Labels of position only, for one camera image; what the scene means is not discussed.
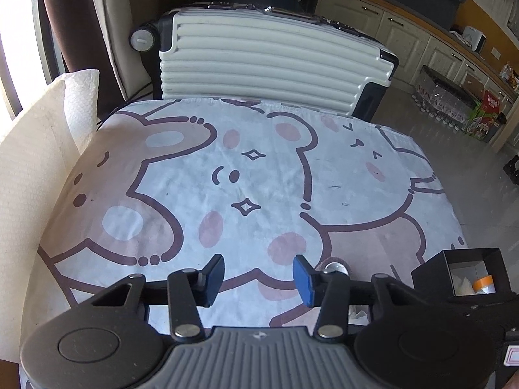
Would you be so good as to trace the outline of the clear bottle orange cap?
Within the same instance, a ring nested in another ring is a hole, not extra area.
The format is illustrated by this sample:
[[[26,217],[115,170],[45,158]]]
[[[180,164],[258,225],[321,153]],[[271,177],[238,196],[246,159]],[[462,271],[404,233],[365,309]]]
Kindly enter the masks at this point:
[[[472,284],[473,291],[476,294],[492,294],[496,293],[493,277],[491,275],[486,275]]]

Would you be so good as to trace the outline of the black cardboard box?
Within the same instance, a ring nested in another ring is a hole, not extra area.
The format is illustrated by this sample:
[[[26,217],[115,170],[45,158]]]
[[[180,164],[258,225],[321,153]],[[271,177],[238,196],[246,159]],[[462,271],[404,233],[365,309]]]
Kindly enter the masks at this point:
[[[492,249],[449,249],[431,257],[412,271],[414,289],[427,301],[440,303],[460,300],[472,296],[456,297],[451,274],[465,274],[472,282],[491,275],[496,293],[511,293],[508,272],[497,248]]]

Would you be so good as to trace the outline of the black step stool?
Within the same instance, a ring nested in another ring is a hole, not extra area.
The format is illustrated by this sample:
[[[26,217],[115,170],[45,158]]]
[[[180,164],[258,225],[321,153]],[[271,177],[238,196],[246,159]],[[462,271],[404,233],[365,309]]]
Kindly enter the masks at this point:
[[[504,166],[503,171],[510,178],[513,183],[518,183],[518,169],[517,163],[519,162],[519,156],[515,155],[512,157]]]

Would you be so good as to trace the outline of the white paper towel sheet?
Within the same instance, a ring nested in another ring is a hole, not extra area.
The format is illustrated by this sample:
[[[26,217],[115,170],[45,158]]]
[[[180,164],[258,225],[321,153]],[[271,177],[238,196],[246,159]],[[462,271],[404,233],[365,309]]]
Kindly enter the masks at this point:
[[[1,132],[1,358],[19,357],[29,277],[69,173],[94,134],[99,71],[65,73]]]

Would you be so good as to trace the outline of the brown tape roll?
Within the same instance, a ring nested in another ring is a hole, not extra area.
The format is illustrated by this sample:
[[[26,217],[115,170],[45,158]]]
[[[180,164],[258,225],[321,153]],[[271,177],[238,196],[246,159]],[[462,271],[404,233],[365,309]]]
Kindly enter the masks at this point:
[[[337,257],[325,258],[325,260],[317,266],[317,271],[325,282],[328,282],[331,277],[339,274],[350,276],[350,267],[347,262]]]

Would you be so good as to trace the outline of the red green carton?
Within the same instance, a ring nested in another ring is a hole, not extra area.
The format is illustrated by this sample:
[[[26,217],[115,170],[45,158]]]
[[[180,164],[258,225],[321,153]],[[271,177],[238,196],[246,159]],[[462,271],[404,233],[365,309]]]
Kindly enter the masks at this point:
[[[488,143],[497,131],[506,124],[507,117],[501,111],[499,99],[486,89],[481,102],[469,117],[465,132],[478,141]]]

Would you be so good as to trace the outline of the cream fluffy plush toy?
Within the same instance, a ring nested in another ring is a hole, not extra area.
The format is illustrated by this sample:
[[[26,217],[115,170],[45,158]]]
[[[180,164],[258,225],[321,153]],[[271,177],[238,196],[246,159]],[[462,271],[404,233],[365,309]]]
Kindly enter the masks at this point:
[[[472,296],[475,294],[472,282],[465,274],[452,273],[451,280],[456,297]]]

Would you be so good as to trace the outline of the white cotton wad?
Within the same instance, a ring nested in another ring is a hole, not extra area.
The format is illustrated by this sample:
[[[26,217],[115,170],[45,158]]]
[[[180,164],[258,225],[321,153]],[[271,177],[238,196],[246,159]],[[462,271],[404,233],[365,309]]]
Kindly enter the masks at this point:
[[[368,313],[361,306],[350,306],[348,310],[348,324],[353,326],[368,326]]]

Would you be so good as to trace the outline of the cream kitchen cabinets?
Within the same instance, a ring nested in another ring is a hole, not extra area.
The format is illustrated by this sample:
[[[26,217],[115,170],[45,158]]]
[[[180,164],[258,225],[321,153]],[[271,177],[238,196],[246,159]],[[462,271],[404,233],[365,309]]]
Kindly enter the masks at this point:
[[[410,86],[422,66],[457,84],[471,75],[498,97],[506,114],[516,100],[514,91],[487,62],[451,32],[385,0],[318,0],[316,14],[340,21],[377,39],[399,59],[395,80]]]

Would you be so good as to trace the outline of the white toaster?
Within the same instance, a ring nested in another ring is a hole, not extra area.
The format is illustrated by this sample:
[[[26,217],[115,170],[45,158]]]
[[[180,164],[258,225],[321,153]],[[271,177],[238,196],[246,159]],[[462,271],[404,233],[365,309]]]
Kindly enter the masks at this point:
[[[487,36],[472,26],[466,26],[463,30],[462,36],[464,40],[470,45],[472,50],[476,53],[481,53],[484,45],[487,42]]]

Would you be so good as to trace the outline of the pack of water bottles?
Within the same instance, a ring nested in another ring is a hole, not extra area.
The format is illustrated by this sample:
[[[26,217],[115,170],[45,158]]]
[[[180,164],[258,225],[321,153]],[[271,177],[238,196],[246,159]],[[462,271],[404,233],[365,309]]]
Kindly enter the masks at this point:
[[[466,90],[426,65],[415,80],[412,98],[420,110],[458,131],[465,131],[478,107]]]

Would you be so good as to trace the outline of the bear print bed sheet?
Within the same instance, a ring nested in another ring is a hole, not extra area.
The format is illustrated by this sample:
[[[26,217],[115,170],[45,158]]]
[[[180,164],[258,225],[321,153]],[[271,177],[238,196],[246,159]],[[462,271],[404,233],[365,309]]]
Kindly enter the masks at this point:
[[[144,101],[96,132],[66,178],[29,281],[30,388],[399,388],[399,352],[457,319],[412,271],[464,244],[413,139],[273,102]],[[198,273],[225,261],[212,306]],[[346,261],[304,305],[292,263]],[[361,306],[368,326],[348,324]]]

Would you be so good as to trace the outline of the white ribbed suitcase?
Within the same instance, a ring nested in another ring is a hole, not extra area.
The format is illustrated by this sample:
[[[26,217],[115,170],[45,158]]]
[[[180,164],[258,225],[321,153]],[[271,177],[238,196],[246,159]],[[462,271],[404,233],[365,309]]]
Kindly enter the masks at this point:
[[[273,6],[198,3],[137,27],[157,99],[269,100],[370,121],[399,59],[327,18]]]

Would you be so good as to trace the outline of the brown curtain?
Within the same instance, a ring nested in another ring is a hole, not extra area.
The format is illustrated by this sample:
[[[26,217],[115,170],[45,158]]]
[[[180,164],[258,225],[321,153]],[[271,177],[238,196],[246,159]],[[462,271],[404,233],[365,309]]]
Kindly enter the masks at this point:
[[[68,70],[95,68],[99,72],[99,105],[121,103],[93,0],[44,0],[44,4]]]

